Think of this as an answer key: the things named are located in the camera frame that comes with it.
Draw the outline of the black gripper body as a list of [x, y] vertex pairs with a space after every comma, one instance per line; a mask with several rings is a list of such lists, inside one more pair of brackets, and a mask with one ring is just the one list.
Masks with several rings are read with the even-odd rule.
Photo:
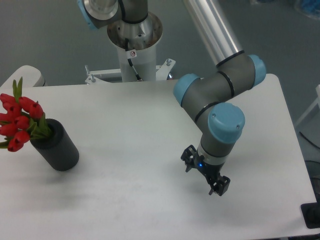
[[203, 155], [198, 155], [195, 159], [196, 169], [205, 177], [207, 183], [212, 187], [219, 181], [222, 181], [220, 171], [223, 167], [222, 164], [214, 165], [205, 162], [206, 158]]

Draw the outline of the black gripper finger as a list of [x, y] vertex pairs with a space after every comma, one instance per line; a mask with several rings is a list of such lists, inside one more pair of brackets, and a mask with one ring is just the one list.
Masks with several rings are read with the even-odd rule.
[[222, 196], [229, 188], [231, 180], [226, 176], [218, 175], [216, 178], [209, 177], [207, 180], [210, 185], [209, 195], [213, 193]]
[[198, 154], [193, 145], [189, 145], [183, 152], [180, 159], [185, 164], [185, 172], [188, 173], [191, 169], [196, 169], [196, 162]]

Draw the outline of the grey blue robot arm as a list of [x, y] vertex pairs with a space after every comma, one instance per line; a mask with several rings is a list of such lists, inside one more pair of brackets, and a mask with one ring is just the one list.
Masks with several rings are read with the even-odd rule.
[[[123, 82], [156, 80], [155, 46], [163, 26], [146, 0], [80, 0], [77, 4], [90, 28], [107, 28], [118, 51]], [[258, 56], [244, 52], [218, 1], [186, 0], [184, 5], [217, 72], [207, 78], [186, 74], [173, 88], [177, 102], [202, 133], [199, 146], [187, 147], [181, 159], [187, 170], [197, 169], [205, 177], [211, 194], [223, 195], [230, 179], [220, 171], [245, 125], [244, 113], [230, 99], [260, 84], [266, 67]]]

